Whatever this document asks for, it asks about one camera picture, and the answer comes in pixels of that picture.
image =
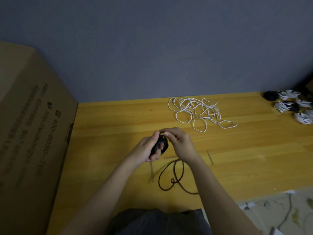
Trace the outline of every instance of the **bundled white cable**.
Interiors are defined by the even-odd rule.
[[[306,108],[311,108],[311,104],[312,104],[311,102],[300,100],[300,99],[296,99],[295,102],[297,102],[299,106],[306,107]]]
[[[311,124],[312,123],[312,119],[304,113],[295,113],[294,118],[297,122],[301,123],[301,124]]]
[[[304,113],[313,120],[313,110],[306,110]]]
[[[285,101],[289,98],[297,98],[300,94],[298,91],[286,90],[279,93],[279,98]]]
[[[173,101],[173,104],[174,106],[178,109],[178,110],[173,110],[171,109],[170,107],[170,102]],[[223,126],[221,126],[220,124],[223,123],[223,122],[230,122],[230,123],[234,123],[232,121],[228,121],[228,120],[221,120],[221,114],[219,112],[219,109],[216,107],[217,103],[214,104],[214,105],[209,105],[209,103],[212,103],[210,101],[208,101],[207,99],[203,98],[202,100],[198,100],[198,99],[195,99],[195,98],[187,98],[187,97],[183,97],[183,98],[180,98],[180,99],[176,99],[175,97],[171,98],[169,101],[168,101],[168,108],[172,111],[176,111],[176,114],[175,114],[175,118],[179,121],[179,122],[182,122],[180,121],[178,118],[177,118],[177,114],[180,113],[180,112],[187,112],[188,114],[190,114],[191,118],[188,122],[182,122],[184,124],[188,124],[190,123],[192,120],[193,120],[193,128],[199,132],[202,132],[204,133],[206,130],[207,130],[207,127],[208,127],[208,124],[206,122],[206,119],[210,120],[211,122],[213,123],[216,123],[218,124],[221,128],[225,128]],[[197,115],[196,114],[196,108],[200,106],[200,109],[202,109],[202,113],[200,115]],[[204,124],[205,124],[205,129],[204,131],[200,131],[198,129],[195,128],[194,124],[195,124],[195,116],[198,118],[198,119],[201,119],[204,121]],[[226,127],[226,128],[233,128],[233,127],[236,127],[238,124],[236,123],[236,125],[233,125],[233,126],[230,126],[230,127]]]
[[[290,105],[292,105],[291,102],[276,102],[274,105],[274,109],[279,110],[280,113],[284,113],[284,111],[289,110]]]

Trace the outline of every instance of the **wooden surface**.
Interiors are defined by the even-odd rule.
[[[204,97],[218,102],[222,119],[238,126],[222,129],[208,122],[205,133],[197,132],[174,118],[167,106],[169,98],[79,104],[48,234],[61,231],[141,138],[164,127],[178,126],[190,134],[199,154],[236,201],[313,185],[313,125],[301,125],[292,114],[279,113],[260,93]],[[196,125],[203,129],[200,120]],[[159,188],[160,169],[174,159],[170,145],[153,163],[154,183],[149,163],[134,171],[115,213],[127,208],[166,212],[201,208],[198,195],[187,194],[177,185],[170,191]],[[177,171],[182,171],[181,164]],[[162,175],[162,186],[170,186],[172,177],[170,167]],[[181,183],[197,191],[188,167]]]

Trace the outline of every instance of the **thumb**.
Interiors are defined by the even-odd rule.
[[[178,142],[177,138],[171,134],[170,132],[164,132],[163,133],[165,135],[165,137],[167,137],[169,139],[169,141],[174,145]]]
[[[155,130],[152,136],[148,139],[146,142],[146,145],[153,147],[157,140],[159,139],[160,132],[158,130]]]

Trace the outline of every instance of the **cardboard box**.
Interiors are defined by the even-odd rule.
[[[45,234],[77,106],[35,49],[0,42],[0,234]]]

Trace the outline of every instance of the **dark clothing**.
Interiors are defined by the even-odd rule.
[[[106,234],[212,235],[212,232],[201,209],[169,214],[159,209],[127,209],[112,219]]]

